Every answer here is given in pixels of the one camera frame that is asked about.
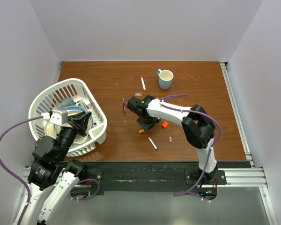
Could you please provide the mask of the orange highlighter cap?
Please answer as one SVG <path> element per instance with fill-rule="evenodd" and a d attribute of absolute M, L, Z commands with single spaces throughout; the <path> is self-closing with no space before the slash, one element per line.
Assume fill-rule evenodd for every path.
<path fill-rule="evenodd" d="M 166 128 L 168 125 L 169 125 L 168 122 L 165 121 L 165 122 L 162 124 L 162 127 L 163 127 L 163 128 Z"/>

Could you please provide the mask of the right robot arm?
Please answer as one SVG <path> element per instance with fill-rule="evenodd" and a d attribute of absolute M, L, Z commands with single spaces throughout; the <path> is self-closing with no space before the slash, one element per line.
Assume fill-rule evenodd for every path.
<path fill-rule="evenodd" d="M 219 123 L 209 116 L 200 105 L 183 107 L 165 102 L 174 96 L 162 99 L 153 96 L 145 96 L 143 99 L 132 97 L 127 102 L 127 109 L 138 116 L 138 124 L 149 131 L 161 120 L 175 123 L 183 128 L 187 141 L 192 145 L 199 157 L 199 178 L 204 184 L 210 184 L 216 178 L 218 170 L 214 156 L 214 145 L 219 138 L 214 139 L 215 128 L 222 130 Z"/>

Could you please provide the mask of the purple pen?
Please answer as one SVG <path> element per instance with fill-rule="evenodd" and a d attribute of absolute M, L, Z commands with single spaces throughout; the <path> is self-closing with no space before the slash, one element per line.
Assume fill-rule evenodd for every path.
<path fill-rule="evenodd" d="M 123 116 L 126 116 L 126 105 L 125 105 L 125 99 L 122 98 L 122 106 L 123 106 Z"/>

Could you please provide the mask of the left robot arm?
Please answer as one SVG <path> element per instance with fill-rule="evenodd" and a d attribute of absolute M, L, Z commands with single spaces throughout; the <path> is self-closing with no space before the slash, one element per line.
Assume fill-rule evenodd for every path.
<path fill-rule="evenodd" d="M 50 114 L 52 122 L 59 122 L 61 130 L 57 138 L 40 137 L 33 151 L 34 161 L 30 167 L 26 201 L 15 219 L 16 225 L 47 225 L 62 201 L 70 195 L 76 184 L 88 178 L 86 165 L 72 160 L 63 165 L 68 150 L 77 135 L 85 136 L 91 117 L 90 112 L 72 116 L 60 116 L 57 111 Z"/>

